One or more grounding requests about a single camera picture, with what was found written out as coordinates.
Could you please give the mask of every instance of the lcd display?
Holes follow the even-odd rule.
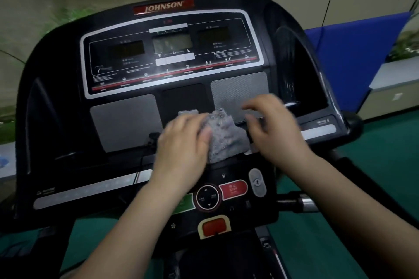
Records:
[[[130,43],[122,43],[109,48],[113,58],[124,59],[131,56],[144,54],[144,44],[141,40]]]
[[[231,36],[228,27],[219,27],[198,31],[198,40],[200,46],[214,45],[217,42],[230,40]]]
[[[153,38],[154,53],[169,53],[192,47],[191,36],[187,32],[159,35]]]

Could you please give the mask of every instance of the treadmill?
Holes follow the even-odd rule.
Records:
[[[75,219],[123,212],[178,111],[224,108],[246,129],[240,106],[266,93],[318,153],[362,132],[303,29],[271,0],[153,0],[54,29],[19,85],[17,189],[0,229],[43,228],[31,272],[57,278]],[[317,208],[301,192],[276,194],[278,174],[257,150],[207,165],[156,245],[165,278],[290,278],[264,225]]]

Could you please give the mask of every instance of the green floor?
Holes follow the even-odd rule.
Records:
[[[365,125],[364,135],[339,152],[419,219],[419,111]],[[294,189],[297,187],[288,178],[278,186],[282,193]],[[62,269],[87,258],[115,222],[105,218],[77,221]],[[293,279],[366,278],[320,213],[281,213],[269,228]],[[0,251],[22,240],[21,236],[0,238]],[[159,263],[152,264],[147,277],[161,277]]]

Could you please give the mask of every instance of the gray rag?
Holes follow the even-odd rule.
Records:
[[[198,110],[183,110],[178,115],[198,114]],[[216,163],[250,149],[246,131],[234,124],[233,117],[228,116],[223,108],[216,109],[208,115],[202,128],[209,125],[212,139],[209,145],[208,163]]]

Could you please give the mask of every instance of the speaker grille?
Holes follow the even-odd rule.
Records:
[[[150,133],[163,130],[152,94],[94,106],[90,114],[106,152],[142,146]]]
[[[258,112],[243,111],[241,105],[259,94],[269,93],[268,76],[265,72],[258,72],[212,81],[211,91],[215,108],[224,108],[235,123],[245,121],[245,113],[261,118]]]

